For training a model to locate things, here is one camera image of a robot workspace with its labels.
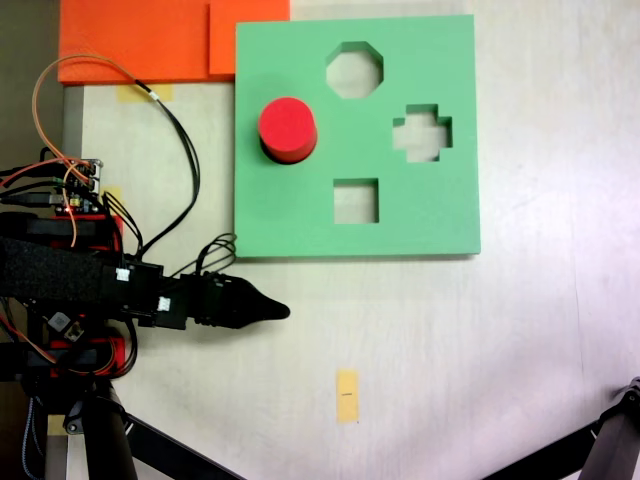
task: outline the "octagonal hole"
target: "octagonal hole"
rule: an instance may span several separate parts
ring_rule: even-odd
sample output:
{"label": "octagonal hole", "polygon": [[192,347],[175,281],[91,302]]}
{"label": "octagonal hole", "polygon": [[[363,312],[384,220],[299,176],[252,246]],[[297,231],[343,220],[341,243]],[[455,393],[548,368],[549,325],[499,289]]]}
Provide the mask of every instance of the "octagonal hole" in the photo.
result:
{"label": "octagonal hole", "polygon": [[382,55],[367,42],[343,42],[327,59],[327,84],[342,98],[365,98],[384,80]]}

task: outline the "square hole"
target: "square hole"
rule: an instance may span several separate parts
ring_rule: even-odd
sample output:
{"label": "square hole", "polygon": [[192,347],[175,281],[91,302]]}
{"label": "square hole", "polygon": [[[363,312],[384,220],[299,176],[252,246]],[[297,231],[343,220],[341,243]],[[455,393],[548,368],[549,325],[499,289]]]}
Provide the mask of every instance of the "square hole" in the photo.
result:
{"label": "square hole", "polygon": [[378,179],[333,181],[333,221],[336,224],[379,222]]}

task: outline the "black metal leg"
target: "black metal leg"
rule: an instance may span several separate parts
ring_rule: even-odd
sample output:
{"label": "black metal leg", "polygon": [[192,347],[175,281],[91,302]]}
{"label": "black metal leg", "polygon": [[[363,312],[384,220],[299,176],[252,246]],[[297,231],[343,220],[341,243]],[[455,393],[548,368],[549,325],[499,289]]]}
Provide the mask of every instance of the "black metal leg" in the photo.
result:
{"label": "black metal leg", "polygon": [[138,480],[120,412],[107,402],[90,400],[82,428],[91,480]]}
{"label": "black metal leg", "polygon": [[142,420],[129,415],[131,453],[174,480],[244,480]]}
{"label": "black metal leg", "polygon": [[604,422],[579,480],[631,480],[640,453],[640,431],[627,412]]}
{"label": "black metal leg", "polygon": [[583,467],[598,429],[593,422],[484,480],[562,480]]}

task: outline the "black cable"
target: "black cable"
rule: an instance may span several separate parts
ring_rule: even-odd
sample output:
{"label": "black cable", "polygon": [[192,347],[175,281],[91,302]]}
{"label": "black cable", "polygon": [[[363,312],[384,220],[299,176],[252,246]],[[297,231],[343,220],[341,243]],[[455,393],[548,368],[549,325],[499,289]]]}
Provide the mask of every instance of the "black cable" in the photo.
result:
{"label": "black cable", "polygon": [[22,469],[27,477],[31,480],[44,480],[40,477],[36,477],[29,470],[29,466],[27,465],[27,442],[29,440],[29,430],[31,426],[31,421],[33,419],[33,398],[29,399],[29,411],[27,413],[27,424],[24,427],[24,435],[22,436]]}
{"label": "black cable", "polygon": [[[151,93],[151,89],[140,80],[136,80],[135,83],[147,93]],[[189,205],[187,205],[185,210],[173,222],[171,222],[169,226],[167,226],[158,235],[156,235],[148,243],[146,243],[142,247],[142,249],[136,254],[136,258],[138,260],[141,260],[144,254],[147,253],[155,243],[157,243],[165,235],[173,231],[185,219],[185,217],[189,214],[191,209],[196,204],[196,200],[198,199],[198,195],[200,193],[200,161],[198,159],[198,153],[196,152],[196,149],[193,146],[193,142],[191,141],[191,138],[185,131],[180,121],[175,117],[175,115],[173,115],[173,113],[171,113],[171,110],[169,110],[164,105],[164,103],[162,103],[159,99],[156,99],[156,101],[158,105],[160,105],[160,108],[162,108],[164,113],[167,115],[167,118],[169,119],[174,129],[176,130],[176,133],[178,134],[178,138],[180,139],[180,142],[184,147],[185,153],[187,154],[187,160],[189,162],[189,168],[191,170],[191,176],[193,181],[192,182],[193,192],[192,192],[191,201],[189,202]]]}
{"label": "black cable", "polygon": [[101,215],[104,215],[105,220],[111,223],[111,227],[117,239],[117,246],[112,243],[112,247],[113,247],[112,250],[114,251],[114,253],[118,255],[120,266],[121,267],[126,266],[126,259],[124,257],[124,248],[123,248],[123,242],[122,242],[122,233],[118,228],[118,224],[116,223],[114,218],[111,216],[111,214],[108,212],[108,210],[104,207],[104,205],[100,203],[98,196],[90,192],[89,189],[87,189],[86,187],[80,187],[80,186],[72,185],[69,183],[64,184],[56,180],[49,180],[49,181],[31,183],[29,185],[23,185],[22,187],[16,187],[16,188],[12,188],[11,190],[0,192],[0,198],[10,197],[11,195],[15,195],[17,193],[21,193],[26,190],[31,190],[31,189],[40,188],[40,187],[64,188],[72,193],[79,195],[84,200],[88,200],[91,203],[91,205],[96,207],[98,210],[98,213]]}
{"label": "black cable", "polygon": [[140,252],[142,246],[144,245],[144,240],[142,238],[142,232],[140,231],[140,228],[138,227],[136,221],[133,219],[133,216],[124,207],[124,205],[122,205],[122,203],[109,192],[105,192],[102,195],[102,203],[105,205],[105,208],[107,208],[107,210],[113,210],[114,212],[116,212],[125,223],[125,225],[127,225],[129,230],[131,230],[138,241],[136,254]]}
{"label": "black cable", "polygon": [[204,259],[209,255],[209,249],[210,249],[213,245],[220,245],[220,243],[219,243],[219,242],[221,242],[221,241],[223,241],[223,242],[226,242],[226,243],[227,243],[227,246],[226,246],[227,250],[229,251],[229,253],[230,253],[233,257],[235,257],[236,247],[235,247],[235,245],[234,245],[233,243],[231,243],[231,242],[235,241],[236,236],[235,236],[235,235],[233,235],[233,234],[230,234],[230,235],[231,235],[232,240],[231,240],[231,242],[229,242],[229,241],[227,241],[227,240],[224,240],[224,239],[223,239],[223,237],[224,237],[224,236],[226,236],[226,235],[229,235],[229,234],[222,234],[222,235],[220,235],[220,236],[219,236],[219,237],[217,237],[213,242],[211,242],[209,245],[205,246],[205,247],[200,251],[200,254],[198,255],[198,259],[196,260],[196,269],[195,269],[195,274],[196,274],[196,275],[201,275],[201,274],[202,274],[202,269],[203,269]]}
{"label": "black cable", "polygon": [[110,378],[120,378],[125,376],[133,369],[136,361],[138,360],[138,335],[136,334],[136,327],[133,324],[133,320],[131,320],[130,318],[127,318],[124,323],[127,326],[127,330],[129,330],[129,336],[131,339],[131,351],[129,352],[129,358],[127,358],[125,364],[123,365],[122,371],[113,376],[110,376]]}
{"label": "black cable", "polygon": [[[211,265],[214,265],[215,263],[218,263],[218,261],[224,260],[226,258],[229,257],[233,257],[233,261],[235,261],[235,252],[236,252],[236,247],[234,245],[234,241],[236,240],[236,235],[233,233],[223,233],[222,235],[219,235],[218,237],[216,237],[211,243],[207,244],[201,251],[200,251],[200,255],[198,255],[198,258],[190,263],[187,263],[184,267],[180,268],[179,270],[177,270],[176,272],[174,272],[172,275],[169,275],[169,277],[175,277],[176,275],[178,275],[179,273],[182,273],[184,270],[186,270],[187,268],[189,268],[191,265],[194,265],[196,263],[198,263],[200,261],[200,271],[203,268],[208,268]],[[212,246],[217,245],[218,248],[214,249],[214,250],[209,250]],[[206,257],[208,257],[209,255],[213,255],[214,253],[216,253],[217,251],[221,250],[221,249],[226,249],[230,255],[227,255],[226,257],[217,260],[216,262],[213,262],[209,265],[207,265],[206,267],[202,267],[202,263],[204,263],[204,259]],[[196,272],[198,275],[200,275],[197,267],[196,267]]]}

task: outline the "red cylinder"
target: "red cylinder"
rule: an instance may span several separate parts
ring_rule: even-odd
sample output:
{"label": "red cylinder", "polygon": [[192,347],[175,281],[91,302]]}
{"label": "red cylinder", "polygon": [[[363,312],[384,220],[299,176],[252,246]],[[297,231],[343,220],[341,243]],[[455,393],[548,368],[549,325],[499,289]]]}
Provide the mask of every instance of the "red cylinder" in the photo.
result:
{"label": "red cylinder", "polygon": [[293,97],[269,103],[260,115],[258,131],[272,160],[281,164],[301,162],[311,155],[318,142],[313,112],[306,103]]}

